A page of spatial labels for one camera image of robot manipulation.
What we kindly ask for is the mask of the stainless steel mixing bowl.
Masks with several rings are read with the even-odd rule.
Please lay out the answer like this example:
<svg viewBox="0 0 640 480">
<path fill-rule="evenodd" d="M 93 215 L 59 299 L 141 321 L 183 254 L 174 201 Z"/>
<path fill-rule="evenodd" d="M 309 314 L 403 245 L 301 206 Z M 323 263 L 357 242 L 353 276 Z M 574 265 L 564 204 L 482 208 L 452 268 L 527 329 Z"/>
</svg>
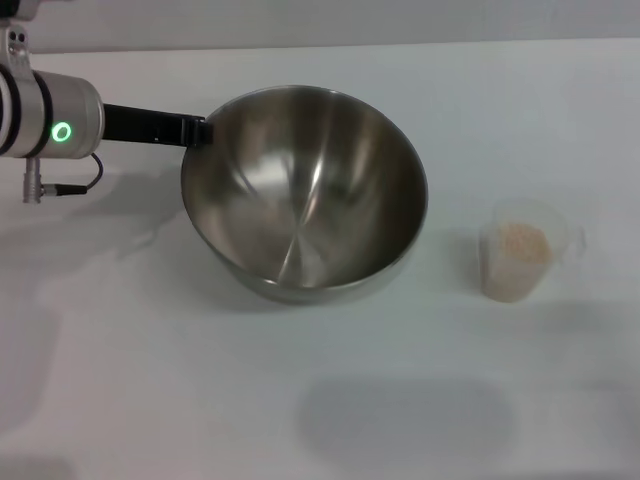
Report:
<svg viewBox="0 0 640 480">
<path fill-rule="evenodd" d="M 282 85 L 227 102 L 207 123 L 212 142 L 183 157 L 182 201 L 246 288 L 318 304 L 375 291 L 403 269 L 429 189 L 415 147 L 382 112 Z"/>
</svg>

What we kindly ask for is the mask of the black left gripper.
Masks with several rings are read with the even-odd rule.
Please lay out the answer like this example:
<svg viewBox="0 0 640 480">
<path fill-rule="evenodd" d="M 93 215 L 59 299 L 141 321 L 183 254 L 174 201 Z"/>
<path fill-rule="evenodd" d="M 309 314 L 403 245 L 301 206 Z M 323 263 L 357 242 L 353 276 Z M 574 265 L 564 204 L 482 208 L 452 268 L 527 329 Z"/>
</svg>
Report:
<svg viewBox="0 0 640 480">
<path fill-rule="evenodd" d="M 105 141 L 199 148 L 211 145 L 214 127 L 205 117 L 121 105 L 104 105 Z"/>
</svg>

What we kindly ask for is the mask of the clear plastic measuring cup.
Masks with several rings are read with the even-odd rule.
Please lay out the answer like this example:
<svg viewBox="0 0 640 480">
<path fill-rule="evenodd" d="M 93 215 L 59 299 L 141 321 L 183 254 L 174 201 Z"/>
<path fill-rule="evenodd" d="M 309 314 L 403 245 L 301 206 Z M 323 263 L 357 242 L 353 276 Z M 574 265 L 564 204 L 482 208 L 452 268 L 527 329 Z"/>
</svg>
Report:
<svg viewBox="0 0 640 480">
<path fill-rule="evenodd" d="M 541 229 L 545 233 L 553 253 L 553 263 L 544 275 L 543 279 L 552 270 L 552 268 L 556 264 L 562 262 L 568 254 L 572 253 L 575 256 L 580 257 L 586 249 L 586 236 L 584 229 L 580 226 L 571 224 L 552 206 L 539 200 L 528 198 L 503 199 L 495 204 L 491 218 L 481 227 L 479 232 L 478 256 L 480 286 L 484 295 L 483 283 L 485 275 L 487 234 L 492 228 L 507 222 L 529 224 Z"/>
</svg>

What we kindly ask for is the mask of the white rice grains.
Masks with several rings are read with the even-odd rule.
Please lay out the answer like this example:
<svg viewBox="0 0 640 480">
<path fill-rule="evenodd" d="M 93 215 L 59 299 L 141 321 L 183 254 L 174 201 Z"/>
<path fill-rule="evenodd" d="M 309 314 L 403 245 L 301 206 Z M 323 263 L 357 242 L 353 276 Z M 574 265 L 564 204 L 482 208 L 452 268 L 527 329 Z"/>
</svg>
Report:
<svg viewBox="0 0 640 480">
<path fill-rule="evenodd" d="M 525 223 L 498 225 L 486 238 L 484 293 L 503 303 L 523 300 L 552 263 L 553 253 L 541 229 Z"/>
</svg>

